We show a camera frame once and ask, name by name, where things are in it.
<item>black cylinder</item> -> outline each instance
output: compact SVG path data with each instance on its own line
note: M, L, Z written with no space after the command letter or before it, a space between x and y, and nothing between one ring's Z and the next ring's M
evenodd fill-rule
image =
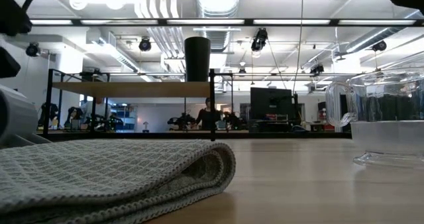
M207 82L211 41L203 37L191 37L184 41L186 55L186 82Z

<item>cable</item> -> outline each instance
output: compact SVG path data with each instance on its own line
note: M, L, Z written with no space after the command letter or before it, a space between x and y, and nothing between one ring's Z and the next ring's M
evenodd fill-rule
M251 85L254 85L254 82L253 82L253 51L250 52L250 57L252 58L252 83L251 83Z
M301 43L302 43L302 31L303 31L303 0L302 0L302 2L301 2L301 9L300 9L299 52L297 53L297 69L296 69L296 74L295 74L295 76L294 76L293 94L295 93L297 73L299 72L300 46L301 46Z
M270 50L271 50L272 58L274 59L274 63L276 64L276 67L277 67L277 70L278 70L278 74L280 75L280 78L281 78L281 81L283 82L284 88L287 89L286 84L284 83L283 76L281 75L280 67L278 66L278 63L276 61L276 57L274 56L274 52L272 51L270 39L269 38L266 38L266 40L268 41L268 45L270 45Z

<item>ceiling beam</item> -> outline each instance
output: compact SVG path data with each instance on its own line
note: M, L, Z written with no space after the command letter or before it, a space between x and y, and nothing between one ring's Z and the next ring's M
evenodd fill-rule
M31 19L34 27L424 27L417 19Z

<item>desk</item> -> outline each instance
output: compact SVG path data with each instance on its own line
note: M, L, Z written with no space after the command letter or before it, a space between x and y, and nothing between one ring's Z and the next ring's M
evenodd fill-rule
M188 133L210 133L211 131L190 130ZM227 133L225 130L215 131L216 133ZM186 131L167 131L167 133L186 133ZM249 131L228 131L228 133L249 133Z
M237 171L225 193L148 224L422 223L424 171L365 168L351 140L227 140Z

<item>wooden shelf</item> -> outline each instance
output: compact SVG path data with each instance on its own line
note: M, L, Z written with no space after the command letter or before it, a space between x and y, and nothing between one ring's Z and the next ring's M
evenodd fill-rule
M91 97L209 97L208 82L53 82Z

